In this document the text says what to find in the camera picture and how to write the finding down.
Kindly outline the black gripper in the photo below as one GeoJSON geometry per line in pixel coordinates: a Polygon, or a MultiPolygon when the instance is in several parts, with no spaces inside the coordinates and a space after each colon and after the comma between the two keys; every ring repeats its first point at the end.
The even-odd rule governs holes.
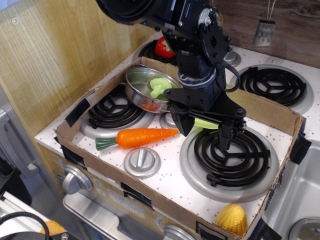
{"type": "Polygon", "coordinates": [[[192,78],[187,82],[181,73],[178,77],[182,87],[164,91],[177,129],[186,137],[194,127],[195,118],[219,124],[219,149],[227,151],[232,140],[245,131],[247,122],[246,110],[227,96],[234,89],[226,89],[225,68],[214,68],[201,81],[192,78]]]}

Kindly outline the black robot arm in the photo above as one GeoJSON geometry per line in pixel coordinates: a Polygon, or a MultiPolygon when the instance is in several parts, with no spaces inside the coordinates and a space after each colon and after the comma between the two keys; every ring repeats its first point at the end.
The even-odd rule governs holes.
{"type": "Polygon", "coordinates": [[[218,13],[207,0],[99,0],[109,18],[124,25],[141,24],[162,32],[173,51],[180,88],[164,91],[176,127],[188,135],[199,118],[218,124],[222,151],[243,132],[246,110],[233,102],[226,74],[237,70],[225,61],[230,38],[218,25],[218,13]]]}

